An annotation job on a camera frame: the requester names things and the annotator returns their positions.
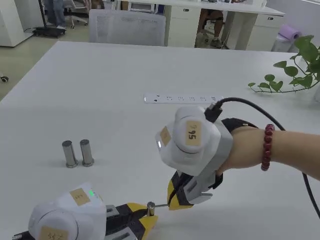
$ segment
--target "human hand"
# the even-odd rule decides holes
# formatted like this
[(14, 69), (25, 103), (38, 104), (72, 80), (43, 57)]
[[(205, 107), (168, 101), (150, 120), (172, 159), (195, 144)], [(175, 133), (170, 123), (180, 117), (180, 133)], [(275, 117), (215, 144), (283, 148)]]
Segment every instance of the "human hand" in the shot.
[(232, 131), (233, 146), (229, 158), (216, 171), (217, 175), (229, 169), (244, 169), (261, 164), (265, 132), (243, 126)]

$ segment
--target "power strip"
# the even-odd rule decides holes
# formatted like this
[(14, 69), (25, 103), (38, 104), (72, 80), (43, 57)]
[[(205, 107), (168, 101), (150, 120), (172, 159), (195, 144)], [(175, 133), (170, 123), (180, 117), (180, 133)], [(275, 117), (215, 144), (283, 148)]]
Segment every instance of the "power strip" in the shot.
[(146, 93), (143, 100), (147, 104), (209, 104), (223, 99), (209, 94), (162, 94)]

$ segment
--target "table surface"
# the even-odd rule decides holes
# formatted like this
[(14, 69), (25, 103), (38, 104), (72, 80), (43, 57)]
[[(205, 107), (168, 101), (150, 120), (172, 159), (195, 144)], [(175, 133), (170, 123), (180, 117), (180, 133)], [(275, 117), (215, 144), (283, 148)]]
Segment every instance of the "table surface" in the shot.
[[(248, 82), (274, 73), (290, 53), (131, 46), (58, 41), (0, 102), (0, 232), (25, 231), (33, 207), (91, 182), (107, 205), (163, 204), (174, 169), (162, 163), (155, 134), (181, 104), (147, 104), (145, 93), (242, 97), (262, 106), (287, 130), (320, 134), (313, 90), (256, 94)], [(240, 103), (222, 117), (264, 127), (270, 121)], [(66, 168), (62, 142), (89, 139), (95, 164)], [(320, 204), (320, 183), (310, 179)], [(191, 209), (156, 209), (149, 240), (318, 240), (319, 219), (302, 174), (272, 163), (230, 170), (211, 200)]]
[[(125, 2), (135, 2), (136, 0), (123, 0)], [(186, 8), (202, 8), (202, 9), (214, 9), (221, 11), (231, 11), (239, 13), (251, 13), (251, 14), (267, 14), (275, 16), (284, 16), (285, 13), (272, 9), (270, 7), (259, 7), (256, 5), (245, 3), (225, 3), (225, 2), (205, 2), (197, 0), (138, 0), (138, 3), (145, 4), (161, 4), (176, 7)]]

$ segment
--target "red bead bracelet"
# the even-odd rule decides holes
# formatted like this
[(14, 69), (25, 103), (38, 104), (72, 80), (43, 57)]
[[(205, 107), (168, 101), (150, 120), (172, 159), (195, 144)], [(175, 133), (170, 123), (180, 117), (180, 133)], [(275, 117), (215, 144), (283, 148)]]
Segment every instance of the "red bead bracelet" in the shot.
[(261, 169), (262, 171), (267, 171), (270, 167), (271, 161), (271, 144), (272, 144), (272, 135), (274, 133), (275, 126), (273, 124), (268, 124), (264, 130), (264, 144), (263, 144), (263, 156)]

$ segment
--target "sticker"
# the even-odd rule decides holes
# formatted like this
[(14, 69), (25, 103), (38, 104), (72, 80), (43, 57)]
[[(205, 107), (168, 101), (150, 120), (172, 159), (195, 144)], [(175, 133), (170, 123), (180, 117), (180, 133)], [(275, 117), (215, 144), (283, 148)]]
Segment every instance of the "sticker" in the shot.
[(185, 144), (188, 146), (201, 145), (201, 122), (186, 121)]
[(170, 133), (169, 133), (168, 128), (166, 126), (160, 132), (160, 137), (161, 137), (161, 140), (162, 140), (164, 146), (167, 146), (167, 144), (171, 140), (171, 136), (170, 136)]
[(88, 195), (85, 193), (85, 191), (82, 188), (78, 188), (76, 190), (71, 191), (70, 195), (73, 197), (74, 201), (78, 206), (81, 206), (83, 204), (87, 204), (90, 202)]
[(43, 226), (39, 240), (68, 240), (68, 234), (66, 230)]

